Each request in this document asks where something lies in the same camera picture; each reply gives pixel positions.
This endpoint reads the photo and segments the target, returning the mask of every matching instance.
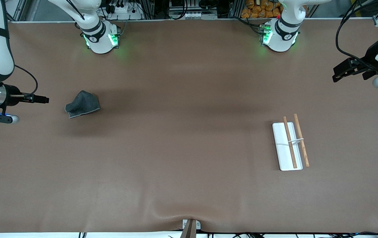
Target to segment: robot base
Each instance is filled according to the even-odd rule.
[[[94,51],[97,54],[105,54],[110,52],[112,49],[118,49],[120,42],[120,33],[121,29],[115,24],[110,23],[109,21],[102,21],[106,27],[106,33],[99,39],[98,42],[91,42],[86,39],[86,45],[88,49]]]
[[[264,25],[269,25],[270,29],[268,30],[268,33],[266,33],[265,36],[260,36],[260,41],[262,45],[268,46],[271,50],[276,52],[284,52],[286,50],[289,50],[290,47],[295,43],[296,36],[298,36],[298,33],[296,33],[295,36],[290,36],[290,40],[284,40],[280,35],[276,33],[276,22],[277,19],[272,19],[271,21],[268,21],[267,23],[264,23]]]

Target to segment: brown table surface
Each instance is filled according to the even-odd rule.
[[[49,104],[0,124],[0,232],[378,232],[378,89],[333,83],[339,20],[309,20],[285,53],[238,21],[129,23],[96,55],[73,24],[10,24],[15,63]],[[352,20],[341,47],[378,39]],[[32,79],[5,81],[24,92]],[[68,119],[80,90],[102,109]],[[272,123],[298,113],[311,166],[282,172]]]

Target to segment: wooden dowel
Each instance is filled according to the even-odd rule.
[[[295,113],[293,116],[295,117],[295,125],[296,125],[296,131],[298,133],[298,136],[299,138],[303,138],[301,126],[299,125],[298,115]],[[310,161],[308,161],[307,149],[305,149],[304,140],[301,140],[301,149],[302,149],[302,154],[304,155],[305,166],[309,167]]]
[[[296,165],[295,152],[293,151],[293,145],[291,142],[292,139],[290,138],[289,125],[287,124],[287,119],[285,116],[283,116],[283,122],[284,128],[286,129],[287,142],[289,143],[290,156],[292,157],[293,168],[296,169],[298,168],[298,166]]]

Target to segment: white plastic board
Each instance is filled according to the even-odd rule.
[[[288,122],[290,139],[297,139],[295,134],[295,127],[293,122]],[[286,129],[283,122],[273,123],[274,140],[276,142],[277,156],[279,158],[280,170],[300,170],[303,169],[301,161],[301,153],[299,152],[299,146],[296,141],[293,141],[293,152],[295,152],[295,160],[297,168],[293,167],[292,157],[290,156],[289,142],[287,141]]]

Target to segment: folded cloth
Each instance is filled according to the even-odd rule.
[[[74,100],[64,107],[69,118],[88,114],[99,109],[100,106],[97,97],[84,90],[80,91]]]

